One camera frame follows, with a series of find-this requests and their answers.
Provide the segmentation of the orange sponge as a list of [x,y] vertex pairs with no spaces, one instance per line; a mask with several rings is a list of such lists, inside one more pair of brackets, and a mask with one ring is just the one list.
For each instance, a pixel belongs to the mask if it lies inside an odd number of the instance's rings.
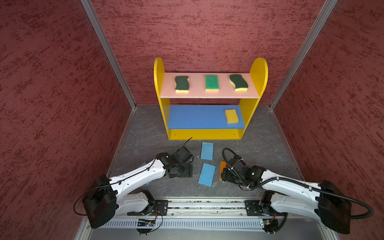
[[221,163],[220,163],[220,173],[219,173],[220,181],[222,181],[222,173],[223,173],[223,170],[226,167],[226,165],[227,165],[227,163],[225,161],[221,161]]

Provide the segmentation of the yellow sponge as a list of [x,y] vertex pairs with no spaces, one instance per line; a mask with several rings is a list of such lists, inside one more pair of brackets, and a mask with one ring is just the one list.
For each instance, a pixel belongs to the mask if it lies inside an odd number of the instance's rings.
[[239,117],[236,109],[226,109],[225,115],[227,124],[237,124],[239,122]]

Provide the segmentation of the dark green wavy sponge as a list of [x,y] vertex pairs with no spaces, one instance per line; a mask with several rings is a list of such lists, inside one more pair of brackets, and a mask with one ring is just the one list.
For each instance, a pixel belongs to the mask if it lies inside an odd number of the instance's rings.
[[175,77],[175,92],[176,93],[188,93],[190,90],[189,77],[188,76],[176,76]]
[[240,74],[230,75],[230,82],[233,85],[233,87],[235,88],[235,92],[247,91],[249,88],[248,83],[243,78],[243,76]]

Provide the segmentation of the bright green rectangular sponge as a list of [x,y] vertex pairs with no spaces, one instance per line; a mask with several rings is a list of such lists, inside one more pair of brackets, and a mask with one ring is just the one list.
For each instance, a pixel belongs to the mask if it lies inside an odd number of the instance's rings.
[[218,92],[220,90],[219,78],[217,75],[205,75],[206,92]]

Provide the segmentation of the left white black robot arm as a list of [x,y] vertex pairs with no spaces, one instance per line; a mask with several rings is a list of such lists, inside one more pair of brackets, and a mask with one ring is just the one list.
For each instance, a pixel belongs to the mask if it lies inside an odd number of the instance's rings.
[[171,155],[157,154],[151,162],[129,173],[111,178],[99,176],[82,197],[91,228],[105,225],[116,215],[150,214],[156,206],[153,195],[149,191],[133,191],[163,177],[190,178],[193,161],[193,154],[182,146]]

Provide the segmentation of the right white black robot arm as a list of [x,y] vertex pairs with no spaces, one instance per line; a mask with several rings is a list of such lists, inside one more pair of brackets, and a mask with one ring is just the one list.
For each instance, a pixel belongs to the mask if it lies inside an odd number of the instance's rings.
[[265,190],[261,200],[246,201],[249,216],[300,215],[319,220],[337,233],[350,233],[352,204],[341,198],[342,193],[331,182],[296,181],[259,166],[249,168],[236,158],[221,162],[220,180],[245,191]]

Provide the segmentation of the blue lower shelf board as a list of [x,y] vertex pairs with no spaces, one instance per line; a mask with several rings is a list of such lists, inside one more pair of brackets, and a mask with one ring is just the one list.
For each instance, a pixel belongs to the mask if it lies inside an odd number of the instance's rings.
[[[228,124],[225,110],[236,110],[239,122]],[[244,129],[245,124],[237,105],[172,105],[169,130]]]

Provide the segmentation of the yellow wooden shelf unit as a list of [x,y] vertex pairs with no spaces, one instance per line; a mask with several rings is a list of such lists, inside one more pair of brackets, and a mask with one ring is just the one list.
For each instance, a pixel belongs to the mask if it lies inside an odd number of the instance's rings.
[[[158,77],[163,76],[165,73],[165,67],[161,58],[156,58],[154,63],[154,84]],[[159,101],[165,129],[169,140],[240,140],[243,138],[246,129],[253,117],[253,114],[259,105],[259,102],[265,92],[268,83],[268,64],[263,58],[257,58],[251,67],[249,74],[254,81],[254,84],[259,92],[258,99],[238,99],[241,115],[245,124],[244,129],[207,129],[207,130],[169,130],[168,122],[170,118],[171,106],[175,105],[171,103],[172,99],[162,99],[156,94]]]

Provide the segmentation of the pink upper shelf board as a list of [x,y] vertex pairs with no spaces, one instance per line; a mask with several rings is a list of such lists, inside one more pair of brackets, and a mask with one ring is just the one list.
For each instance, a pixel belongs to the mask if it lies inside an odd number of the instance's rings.
[[[157,94],[162,99],[258,99],[259,92],[249,73],[240,75],[248,83],[246,91],[236,91],[230,82],[230,73],[216,73],[218,76],[219,90],[207,91],[205,76],[206,73],[165,73],[158,77],[155,87]],[[187,93],[177,93],[175,77],[189,77],[190,89]]]

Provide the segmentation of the light blue sponge middle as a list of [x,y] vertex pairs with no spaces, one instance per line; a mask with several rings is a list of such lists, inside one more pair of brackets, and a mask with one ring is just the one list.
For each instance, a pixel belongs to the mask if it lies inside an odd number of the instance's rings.
[[204,163],[198,183],[207,187],[211,187],[214,179],[215,170],[215,166]]

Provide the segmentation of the light blue sponge upper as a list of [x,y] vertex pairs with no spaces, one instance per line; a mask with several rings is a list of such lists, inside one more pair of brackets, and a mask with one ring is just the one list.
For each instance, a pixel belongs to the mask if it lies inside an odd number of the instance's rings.
[[214,144],[213,143],[202,143],[202,151],[201,151],[201,159],[212,161],[213,160],[213,152],[214,152]]

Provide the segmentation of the right small circuit board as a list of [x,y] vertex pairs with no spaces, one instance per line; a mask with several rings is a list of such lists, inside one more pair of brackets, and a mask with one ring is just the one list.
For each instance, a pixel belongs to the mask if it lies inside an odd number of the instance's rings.
[[264,228],[272,231],[273,229],[277,229],[279,227],[279,222],[277,219],[274,220],[263,220]]

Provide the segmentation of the small circuit board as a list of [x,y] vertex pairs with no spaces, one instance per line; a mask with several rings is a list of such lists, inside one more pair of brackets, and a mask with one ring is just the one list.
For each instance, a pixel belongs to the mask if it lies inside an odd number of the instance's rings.
[[279,222],[277,219],[274,220],[263,220],[264,228],[272,231],[273,229],[277,229],[279,227]]
[[156,220],[138,219],[137,227],[153,228],[156,226]]

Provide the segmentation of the left small circuit board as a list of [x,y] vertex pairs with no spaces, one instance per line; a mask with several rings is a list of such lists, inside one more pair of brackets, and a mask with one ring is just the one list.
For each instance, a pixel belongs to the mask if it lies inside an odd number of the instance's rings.
[[138,219],[137,227],[153,228],[156,226],[156,220]]

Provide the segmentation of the left aluminium corner profile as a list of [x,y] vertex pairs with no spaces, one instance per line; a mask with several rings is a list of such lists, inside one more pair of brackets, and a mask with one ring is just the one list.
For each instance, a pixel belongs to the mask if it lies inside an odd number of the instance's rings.
[[126,78],[123,74],[123,71],[117,61],[117,58],[113,52],[113,49],[108,41],[108,38],[105,34],[105,31],[102,27],[102,24],[97,16],[96,10],[92,4],[92,1],[90,0],[81,0],[82,6],[86,11],[86,14],[88,16],[88,19],[91,22],[91,25],[99,39],[99,42],[102,45],[102,48],[109,60],[109,63],[111,67],[113,68],[115,75],[124,91],[124,94],[127,98],[127,100],[130,103],[131,108],[135,111],[137,108],[136,101],[134,100],[133,94],[128,86],[128,83],[126,81]]

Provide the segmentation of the aluminium corner profile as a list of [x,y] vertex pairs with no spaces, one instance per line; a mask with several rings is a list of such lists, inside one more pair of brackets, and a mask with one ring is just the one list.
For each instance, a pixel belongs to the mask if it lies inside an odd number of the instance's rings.
[[91,22],[91,25],[99,39],[99,42],[102,45],[102,48],[109,60],[109,63],[111,67],[113,68],[115,75],[124,91],[124,94],[127,98],[127,100],[130,103],[131,108],[135,111],[137,108],[136,101],[134,100],[133,94],[128,86],[128,83],[126,81],[126,78],[123,74],[123,71],[117,61],[117,58],[113,52],[113,49],[108,41],[108,38],[105,34],[105,31],[102,27],[102,24],[97,16],[96,10],[92,4],[92,1],[90,0],[81,0],[82,6],[86,11],[86,14],[88,16],[88,19]]
[[290,84],[291,80],[293,79],[295,73],[297,72],[298,68],[300,67],[302,61],[306,57],[308,51],[311,49],[313,43],[315,42],[316,38],[318,37],[320,31],[322,30],[324,24],[326,23],[327,19],[329,18],[330,14],[332,13],[334,7],[337,5],[338,0],[326,0],[323,7],[321,8],[315,22],[313,23],[310,31],[308,32],[300,50],[298,51],[293,63],[291,64],[289,70],[287,71],[287,74],[285,75],[282,84],[280,85],[278,91],[276,92],[274,98],[272,99],[269,110],[273,112],[283,96],[283,93],[285,92],[286,88]]

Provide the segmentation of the right aluminium corner profile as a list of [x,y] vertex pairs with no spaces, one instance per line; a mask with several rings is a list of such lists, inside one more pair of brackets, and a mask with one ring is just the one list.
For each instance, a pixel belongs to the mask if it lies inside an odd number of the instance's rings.
[[311,49],[313,43],[315,42],[316,38],[318,37],[320,31],[322,30],[324,24],[326,23],[327,19],[329,18],[330,14],[332,13],[334,7],[337,5],[338,0],[326,0],[323,7],[321,8],[315,22],[313,23],[310,31],[308,32],[300,50],[298,51],[293,63],[291,64],[289,70],[287,71],[287,74],[285,75],[282,84],[280,85],[278,91],[276,92],[274,98],[272,99],[269,110],[273,112],[283,96],[283,93],[285,92],[286,88],[290,84],[291,80],[293,79],[295,73],[297,72],[298,68],[300,67],[302,61],[306,57],[308,51]]

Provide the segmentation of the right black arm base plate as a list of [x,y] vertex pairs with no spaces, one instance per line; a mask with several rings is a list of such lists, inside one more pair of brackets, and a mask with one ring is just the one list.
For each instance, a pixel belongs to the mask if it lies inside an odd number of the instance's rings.
[[247,216],[272,216],[274,211],[271,210],[270,206],[262,201],[246,200],[245,209]]

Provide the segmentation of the aluminium mounting rail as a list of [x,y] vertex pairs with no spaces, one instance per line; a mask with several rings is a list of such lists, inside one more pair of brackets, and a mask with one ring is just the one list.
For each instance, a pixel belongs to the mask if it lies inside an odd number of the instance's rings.
[[[107,211],[107,221],[116,215],[123,215],[129,212],[141,212],[148,206],[149,202],[154,201],[153,198],[146,196],[144,193],[136,195],[128,195],[122,201],[113,203],[112,208],[105,208]],[[288,196],[279,195],[277,193],[265,192],[265,195],[261,200],[270,206],[274,211],[273,216],[283,215],[285,213],[305,216],[313,219],[320,219],[318,201],[314,204],[306,201],[298,200]],[[169,201],[169,209],[197,209],[197,210],[213,210],[218,211],[222,209],[245,209],[244,201],[234,200],[214,200],[214,201]]]

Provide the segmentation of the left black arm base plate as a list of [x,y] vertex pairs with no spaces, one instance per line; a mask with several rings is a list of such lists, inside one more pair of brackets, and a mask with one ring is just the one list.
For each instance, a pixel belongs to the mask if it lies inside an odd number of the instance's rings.
[[154,200],[149,202],[148,206],[141,212],[129,212],[128,216],[157,216],[161,214],[162,216],[167,215],[168,211],[168,203],[167,200]]

